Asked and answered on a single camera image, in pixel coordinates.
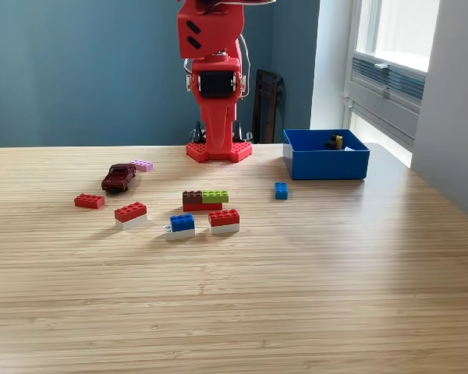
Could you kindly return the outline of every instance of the black chair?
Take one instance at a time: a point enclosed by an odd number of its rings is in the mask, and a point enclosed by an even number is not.
[[[279,109],[284,118],[285,90],[281,76],[257,70],[257,89],[255,90],[255,104],[253,106],[253,143],[273,143],[275,134],[275,119]],[[266,115],[262,113],[262,107],[267,107]],[[262,117],[266,118],[262,128]]]

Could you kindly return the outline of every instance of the red lego brick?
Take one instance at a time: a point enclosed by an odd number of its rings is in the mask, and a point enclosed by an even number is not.
[[[115,210],[115,218],[120,222],[127,222],[147,214],[147,208],[142,203],[133,203]]]
[[[189,143],[186,146],[186,153],[197,162],[206,162],[210,158],[206,151],[206,144]]]
[[[228,224],[238,224],[239,213],[237,213],[235,209],[213,212],[208,214],[208,221],[213,228],[216,226],[226,226]]]
[[[203,193],[201,191],[184,191],[182,194],[182,204],[202,204]]]
[[[105,200],[103,196],[85,195],[82,193],[75,198],[75,206],[81,208],[99,209],[101,206],[104,206],[104,204]]]
[[[253,147],[249,143],[234,143],[229,156],[231,162],[240,162],[253,153]]]
[[[222,210],[222,204],[183,204],[184,212]]]

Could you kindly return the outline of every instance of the small blue lego brick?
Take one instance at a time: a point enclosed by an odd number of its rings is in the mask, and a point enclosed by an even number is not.
[[[275,183],[275,198],[277,200],[287,200],[288,199],[288,185],[284,182]]]
[[[192,214],[170,217],[172,232],[192,230],[194,227],[194,217]]]

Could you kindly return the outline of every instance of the blue wall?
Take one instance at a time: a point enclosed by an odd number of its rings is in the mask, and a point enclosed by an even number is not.
[[[319,0],[278,0],[276,5],[271,68],[282,76],[286,90],[285,115],[277,118],[278,143],[282,141],[283,126],[310,128]]]
[[[289,89],[285,125],[293,128],[310,123],[312,89],[309,103],[301,95],[312,84],[303,69],[313,75],[318,0],[304,2],[298,11],[292,0],[246,7],[252,87],[257,69],[282,74]],[[199,109],[185,90],[179,59],[180,6],[169,0],[0,0],[0,146],[185,143]],[[310,28],[303,39],[296,24]],[[239,103],[245,131],[253,100]]]

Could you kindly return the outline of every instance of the yellow object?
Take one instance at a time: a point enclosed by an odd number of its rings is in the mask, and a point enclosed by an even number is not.
[[[343,148],[343,136],[336,136],[336,150],[341,150]]]

